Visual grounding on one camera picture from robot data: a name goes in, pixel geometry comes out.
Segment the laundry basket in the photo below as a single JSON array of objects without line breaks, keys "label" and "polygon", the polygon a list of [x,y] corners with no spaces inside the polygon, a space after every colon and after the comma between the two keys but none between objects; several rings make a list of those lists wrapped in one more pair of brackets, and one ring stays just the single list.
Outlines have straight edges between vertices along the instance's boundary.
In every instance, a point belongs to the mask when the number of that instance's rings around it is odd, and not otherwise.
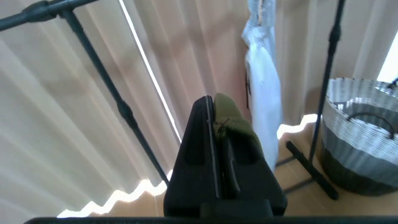
[{"label": "laundry basket", "polygon": [[338,186],[361,195],[398,190],[398,91],[375,80],[329,80],[321,164]]}]

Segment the white garment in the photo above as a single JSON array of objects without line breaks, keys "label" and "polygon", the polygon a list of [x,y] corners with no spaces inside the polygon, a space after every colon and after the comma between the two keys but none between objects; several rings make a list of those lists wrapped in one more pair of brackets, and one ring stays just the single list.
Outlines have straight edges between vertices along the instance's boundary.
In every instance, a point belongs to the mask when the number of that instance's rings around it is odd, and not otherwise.
[{"label": "white garment", "polygon": [[246,70],[250,83],[253,129],[259,137],[264,157],[271,170],[278,158],[277,130],[282,122],[280,81],[275,69],[275,1],[262,4],[262,22],[259,24],[259,1],[249,0],[251,16],[242,38],[249,46]]}]

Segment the basket handle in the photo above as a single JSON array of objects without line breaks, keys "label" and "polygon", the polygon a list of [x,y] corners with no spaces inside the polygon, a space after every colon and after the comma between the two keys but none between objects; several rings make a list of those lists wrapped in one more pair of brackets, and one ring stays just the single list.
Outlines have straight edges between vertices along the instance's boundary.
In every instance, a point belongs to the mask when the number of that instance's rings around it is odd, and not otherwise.
[{"label": "basket handle", "polygon": [[355,113],[355,114],[350,115],[350,116],[347,118],[347,121],[350,121],[351,118],[354,118],[354,117],[356,117],[356,116],[361,116],[361,115],[375,116],[375,117],[380,118],[380,119],[382,119],[383,121],[385,121],[385,122],[388,124],[388,126],[390,126],[390,136],[389,136],[389,139],[394,139],[394,134],[396,133],[396,129],[393,127],[393,125],[392,125],[386,118],[383,118],[383,117],[380,116],[380,115],[377,115],[377,114],[374,114],[374,113],[370,113],[370,112],[360,112],[360,113]]}]

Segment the curtain fold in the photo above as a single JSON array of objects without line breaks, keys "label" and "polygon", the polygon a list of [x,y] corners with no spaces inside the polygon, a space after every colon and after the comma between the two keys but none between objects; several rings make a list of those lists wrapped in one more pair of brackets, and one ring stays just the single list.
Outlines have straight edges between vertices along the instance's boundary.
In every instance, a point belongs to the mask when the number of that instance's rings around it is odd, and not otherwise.
[{"label": "curtain fold", "polygon": [[[33,2],[2,2],[0,17]],[[298,124],[303,114],[315,112],[336,3],[277,1],[277,70],[286,124]],[[182,138],[199,97],[227,94],[250,118],[241,39],[247,2],[124,4],[146,58],[119,1],[94,2],[75,13],[168,172],[178,136]],[[395,21],[395,0],[348,0],[333,76],[376,79],[398,29]],[[159,175],[65,21],[0,32],[0,52],[0,217],[5,223],[80,211],[90,201],[102,206],[115,190],[129,194],[142,179],[159,184]]]}]

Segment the floor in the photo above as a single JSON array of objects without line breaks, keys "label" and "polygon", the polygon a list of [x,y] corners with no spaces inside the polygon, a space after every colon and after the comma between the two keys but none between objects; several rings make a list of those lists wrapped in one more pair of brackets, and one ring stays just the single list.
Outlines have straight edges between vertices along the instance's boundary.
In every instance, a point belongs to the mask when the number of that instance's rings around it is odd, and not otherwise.
[{"label": "floor", "polygon": [[[308,124],[300,133],[284,134],[279,141],[279,160],[291,156],[291,153],[284,146],[288,140],[308,155],[312,128],[312,124]],[[314,164],[322,172],[317,159],[314,159]],[[276,168],[275,176],[283,189],[310,177],[298,161],[292,161]],[[329,199],[315,183],[288,194],[285,216],[398,214],[398,192],[380,197],[364,197],[346,192],[338,187],[336,189],[340,194],[340,199],[337,201]],[[146,192],[134,202],[116,203],[113,209],[103,216],[162,217],[164,216],[163,199],[164,194],[154,197]]]}]

